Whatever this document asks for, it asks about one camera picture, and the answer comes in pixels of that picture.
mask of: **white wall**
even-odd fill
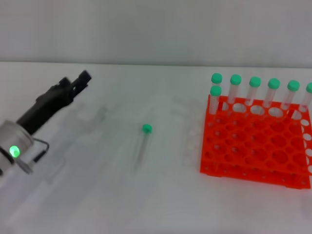
[[[0,60],[312,67],[311,0],[1,0]]]

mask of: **green cap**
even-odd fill
[[[222,89],[221,89],[220,86],[214,85],[214,86],[212,86],[211,89],[210,89],[210,94],[211,94],[212,96],[220,96],[220,95],[221,95],[221,91],[222,91]]]
[[[152,128],[152,126],[151,126],[150,124],[144,124],[144,125],[142,126],[142,131],[143,131],[144,133],[146,133],[146,134],[152,133],[152,130],[153,130],[153,128]]]
[[[296,80],[291,80],[288,82],[288,85],[287,85],[287,88],[290,90],[290,91],[293,91],[293,92],[296,92],[298,89],[299,89],[299,82],[296,81]]]
[[[239,85],[242,82],[242,77],[236,74],[232,75],[230,82],[233,85]]]
[[[312,82],[307,85],[306,90],[308,93],[312,94]]]
[[[211,77],[211,81],[214,84],[220,84],[222,82],[222,75],[220,73],[214,73]]]
[[[254,88],[258,88],[261,84],[261,79],[259,77],[251,77],[249,85]]]
[[[272,79],[270,79],[270,81],[268,83],[268,87],[270,89],[278,89],[280,84],[281,84],[281,82],[278,79],[272,78]]]
[[[10,147],[10,154],[12,157],[17,158],[20,156],[20,149],[16,145],[13,145]]]

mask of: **green led light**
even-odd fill
[[[16,145],[13,145],[10,148],[10,154],[12,157],[18,157],[20,156],[20,149]]]

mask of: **centrifuge tube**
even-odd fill
[[[218,110],[219,96],[221,95],[221,87],[214,85],[210,89],[209,114],[215,115]]]
[[[222,82],[222,75],[220,73],[214,73],[211,76],[212,85],[220,86]]]
[[[246,96],[245,104],[246,106],[251,106],[254,102],[255,94],[257,93],[257,89],[261,84],[261,79],[259,77],[251,77],[249,81],[249,90]]]
[[[238,86],[240,85],[242,81],[242,77],[240,75],[232,75],[231,77],[231,85],[230,85],[230,91],[228,95],[228,103],[233,104],[236,99],[236,95],[238,92]]]
[[[146,146],[147,146],[147,142],[148,142],[148,138],[150,136],[150,134],[152,133],[152,126],[150,124],[144,124],[142,126],[142,132],[143,132],[143,139],[140,137],[139,138],[139,142],[141,142],[141,145],[139,147],[139,150],[138,150],[138,156],[136,158],[136,161],[135,161],[135,169],[137,169],[141,163],[143,162],[143,159],[144,159],[144,153],[145,153],[145,149],[146,149]]]
[[[283,99],[283,102],[281,104],[281,109],[283,110],[288,110],[290,104],[292,103],[292,100],[293,100],[293,97],[296,93],[296,91],[299,89],[299,82],[296,81],[296,80],[291,80],[288,82],[288,85],[287,85],[287,93]]]
[[[299,111],[306,112],[311,101],[312,101],[312,82],[309,83],[306,87],[306,94],[304,95],[304,98],[299,106]]]
[[[268,91],[267,94],[265,95],[264,101],[262,103],[262,106],[265,108],[269,108],[272,104],[273,98],[275,96],[276,90],[279,88],[280,81],[276,78],[270,79],[268,83]]]

